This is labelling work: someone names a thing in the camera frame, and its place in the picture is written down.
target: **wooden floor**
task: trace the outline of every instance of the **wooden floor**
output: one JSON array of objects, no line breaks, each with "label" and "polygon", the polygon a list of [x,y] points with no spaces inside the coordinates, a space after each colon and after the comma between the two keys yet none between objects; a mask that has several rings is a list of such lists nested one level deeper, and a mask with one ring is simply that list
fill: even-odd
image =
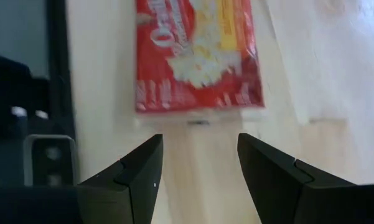
[{"label": "wooden floor", "polygon": [[259,223],[236,153],[250,133],[374,183],[374,0],[252,0],[268,115],[223,126],[133,125],[134,1],[68,1],[81,179],[165,136],[152,223]]}]

